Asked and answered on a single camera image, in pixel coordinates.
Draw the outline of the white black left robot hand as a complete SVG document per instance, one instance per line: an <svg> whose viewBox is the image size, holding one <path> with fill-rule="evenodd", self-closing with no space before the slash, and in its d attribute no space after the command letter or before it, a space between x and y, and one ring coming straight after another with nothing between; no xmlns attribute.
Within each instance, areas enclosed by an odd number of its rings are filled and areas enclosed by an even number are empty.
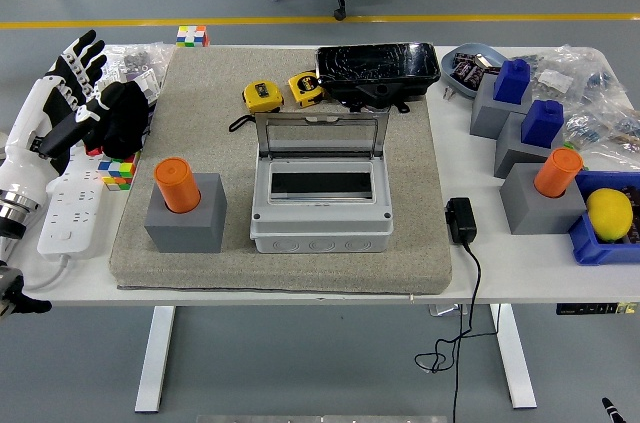
<svg viewBox="0 0 640 423"><path fill-rule="evenodd" d="M18 113L5 145L1 190L37 205L46 200L46 186L58 176L49 160L33 150L42 138L94 95L106 63L105 43L88 31L70 44L51 68L36 80Z"/></svg>

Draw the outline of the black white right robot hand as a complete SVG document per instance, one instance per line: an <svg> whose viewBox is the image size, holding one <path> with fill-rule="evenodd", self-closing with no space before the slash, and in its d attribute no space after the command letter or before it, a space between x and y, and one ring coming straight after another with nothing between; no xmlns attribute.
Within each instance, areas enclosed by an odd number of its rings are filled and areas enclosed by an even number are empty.
<svg viewBox="0 0 640 423"><path fill-rule="evenodd" d="M626 423L624 417L620 414L609 398L603 397L601 402L611 423Z"/></svg>

